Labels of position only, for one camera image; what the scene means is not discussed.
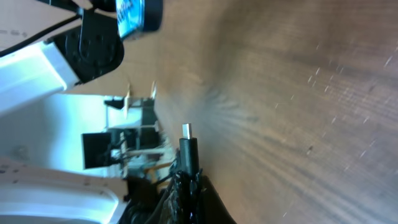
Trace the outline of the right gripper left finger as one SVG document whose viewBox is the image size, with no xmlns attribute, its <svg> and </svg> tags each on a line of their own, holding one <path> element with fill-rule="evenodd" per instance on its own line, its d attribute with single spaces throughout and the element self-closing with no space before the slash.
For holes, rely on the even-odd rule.
<svg viewBox="0 0 398 224">
<path fill-rule="evenodd" d="M 187 179 L 182 170 L 180 151 L 177 150 L 170 168 L 172 180 L 149 218 L 150 224 L 183 224 L 187 222 L 184 208 L 187 202 Z"/>
</svg>

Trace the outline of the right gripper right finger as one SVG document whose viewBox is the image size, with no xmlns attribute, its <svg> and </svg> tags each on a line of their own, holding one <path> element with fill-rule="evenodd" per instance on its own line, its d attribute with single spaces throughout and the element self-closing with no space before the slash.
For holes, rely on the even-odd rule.
<svg viewBox="0 0 398 224">
<path fill-rule="evenodd" d="M 198 224 L 236 224 L 208 176 L 200 169 L 194 177 L 194 221 Z"/>
</svg>

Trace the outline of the blue Galaxy smartphone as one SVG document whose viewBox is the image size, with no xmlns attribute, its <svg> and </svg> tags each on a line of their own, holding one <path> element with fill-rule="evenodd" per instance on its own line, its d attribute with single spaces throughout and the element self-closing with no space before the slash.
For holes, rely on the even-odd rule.
<svg viewBox="0 0 398 224">
<path fill-rule="evenodd" d="M 116 0 L 118 34 L 121 40 L 156 32 L 162 24 L 163 0 Z"/>
</svg>

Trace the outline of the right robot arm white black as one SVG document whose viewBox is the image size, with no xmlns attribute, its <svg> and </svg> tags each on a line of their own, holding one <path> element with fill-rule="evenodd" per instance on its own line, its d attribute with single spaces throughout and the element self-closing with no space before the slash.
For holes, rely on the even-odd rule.
<svg viewBox="0 0 398 224">
<path fill-rule="evenodd" d="M 130 177 L 96 177 L 1 158 L 1 218 L 89 223 L 234 223 L 209 178 L 178 172 L 166 190 Z"/>
</svg>

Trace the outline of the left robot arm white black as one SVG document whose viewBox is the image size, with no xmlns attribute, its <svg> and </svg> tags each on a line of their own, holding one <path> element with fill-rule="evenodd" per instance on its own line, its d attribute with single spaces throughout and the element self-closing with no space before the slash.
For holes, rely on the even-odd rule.
<svg viewBox="0 0 398 224">
<path fill-rule="evenodd" d="M 1 51 L 1 114 L 88 83 L 118 68 L 124 46 L 114 1 L 92 1 L 84 9 L 74 1 L 47 1 L 74 16 Z"/>
</svg>

